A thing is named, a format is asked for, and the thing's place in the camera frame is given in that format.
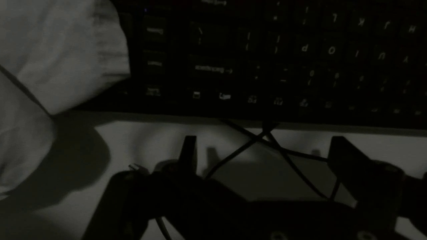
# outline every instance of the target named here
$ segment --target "wire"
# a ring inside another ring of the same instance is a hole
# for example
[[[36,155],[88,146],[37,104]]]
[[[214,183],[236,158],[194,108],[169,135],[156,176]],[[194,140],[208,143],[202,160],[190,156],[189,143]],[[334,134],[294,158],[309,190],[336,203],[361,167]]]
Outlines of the wire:
[[[229,126],[230,128],[238,131],[240,134],[245,135],[246,138],[249,139],[254,139],[256,135],[253,135],[252,132],[244,130],[242,127],[229,122],[229,120],[221,120],[222,123],[225,123],[226,126]],[[292,156],[298,156],[298,158],[304,158],[304,159],[310,159],[310,160],[316,160],[316,162],[322,162],[322,163],[326,163],[328,159],[324,159],[324,158],[320,158],[320,156],[313,156],[313,155],[306,155],[306,154],[302,154],[302,152],[297,152],[297,151],[290,151],[290,150],[286,150],[286,148],[282,148],[282,147],[277,147],[269,142],[265,142],[264,139],[258,139],[258,143],[274,150],[274,151],[284,151],[286,155],[292,155]]]
[[[334,186],[333,186],[333,190],[332,190],[332,192],[330,192],[330,195],[329,195],[329,202],[330,202],[330,203],[334,202],[334,198],[336,198],[336,195],[337,195],[337,191],[338,191],[338,187],[340,187],[340,186],[341,186],[341,183],[338,182],[338,179],[336,179]]]
[[[165,224],[164,224],[164,222],[162,222],[162,219],[161,219],[161,218],[157,218],[157,219],[156,219],[156,223],[157,223],[157,226],[158,226],[158,228],[160,228],[160,232],[161,232],[161,235],[164,236],[164,239],[165,239],[165,240],[172,240],[172,238],[170,238],[170,235],[169,235],[169,232],[168,232],[168,230],[166,230],[166,227],[165,227]]]
[[[316,195],[318,195],[321,199],[328,200],[325,195],[316,188],[309,179],[297,168],[297,166],[292,162],[292,159],[288,156],[288,154],[280,147],[278,142],[272,136],[270,132],[266,134],[268,140],[276,146],[276,150],[278,150],[282,159],[290,166],[290,168],[294,171],[294,174],[309,187]]]
[[[224,167],[226,163],[229,163],[230,160],[233,160],[236,156],[238,156],[242,151],[248,150],[250,146],[253,146],[254,143],[257,143],[258,140],[261,140],[264,136],[268,135],[268,132],[270,132],[272,130],[274,130],[277,127],[277,124],[270,126],[269,128],[262,130],[261,134],[254,135],[254,138],[252,138],[249,142],[246,142],[244,146],[241,146],[240,148],[237,148],[234,152],[232,152],[230,155],[228,155],[225,159],[222,159],[221,162],[218,162],[217,164],[214,164],[212,167],[212,170],[206,174],[205,179],[210,179],[214,172],[217,172],[221,167]]]

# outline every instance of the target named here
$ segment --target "desk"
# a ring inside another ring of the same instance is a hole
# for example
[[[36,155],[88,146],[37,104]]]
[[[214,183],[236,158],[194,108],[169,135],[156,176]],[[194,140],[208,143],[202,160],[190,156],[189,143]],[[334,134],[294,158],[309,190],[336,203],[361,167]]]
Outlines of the desk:
[[[184,136],[197,136],[197,172],[225,158],[246,139],[214,120],[188,123],[146,116],[122,118],[89,112],[70,112],[56,118],[58,139],[49,156],[8,200],[0,203],[0,239],[77,240],[109,178],[137,163],[149,171],[162,160],[178,156]],[[278,130],[278,142],[294,151],[326,156],[330,136],[345,136],[370,159],[386,160],[408,175],[421,178],[427,171],[427,138],[330,131]],[[297,166],[325,194],[333,176],[321,163],[294,159]],[[278,154],[257,144],[224,167],[216,179],[248,200],[316,199],[297,179]],[[337,200],[352,203],[348,192]],[[406,220],[397,231],[413,240],[425,240]],[[144,239],[162,239],[150,223]]]

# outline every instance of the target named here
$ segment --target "white cloth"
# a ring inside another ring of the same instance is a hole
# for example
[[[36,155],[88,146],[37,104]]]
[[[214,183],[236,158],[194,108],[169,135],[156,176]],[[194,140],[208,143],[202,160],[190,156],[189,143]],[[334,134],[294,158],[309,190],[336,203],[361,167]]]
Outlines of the white cloth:
[[[54,140],[48,114],[0,68],[0,200],[40,164]]]
[[[109,0],[0,0],[0,66],[49,114],[129,75],[125,38]]]

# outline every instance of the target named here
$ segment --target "black keyboard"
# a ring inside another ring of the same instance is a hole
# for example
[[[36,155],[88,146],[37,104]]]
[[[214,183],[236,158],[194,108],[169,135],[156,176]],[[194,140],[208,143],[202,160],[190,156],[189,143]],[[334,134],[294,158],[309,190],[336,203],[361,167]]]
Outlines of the black keyboard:
[[[132,79],[98,110],[427,128],[427,0],[114,6]]]

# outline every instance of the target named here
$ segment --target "black object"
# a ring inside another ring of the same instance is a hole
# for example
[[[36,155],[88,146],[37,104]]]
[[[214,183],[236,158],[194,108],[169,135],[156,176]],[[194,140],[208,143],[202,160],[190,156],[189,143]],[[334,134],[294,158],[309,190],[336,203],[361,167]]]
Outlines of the black object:
[[[427,128],[427,0],[113,0],[132,79],[86,110]]]
[[[152,175],[113,176],[82,240],[138,240],[148,220],[161,216],[188,240],[404,240],[393,232],[398,215],[425,232],[425,183],[368,160],[342,138],[333,138],[328,164],[356,198],[354,210],[329,202],[248,203],[194,175],[193,140],[177,163]]]

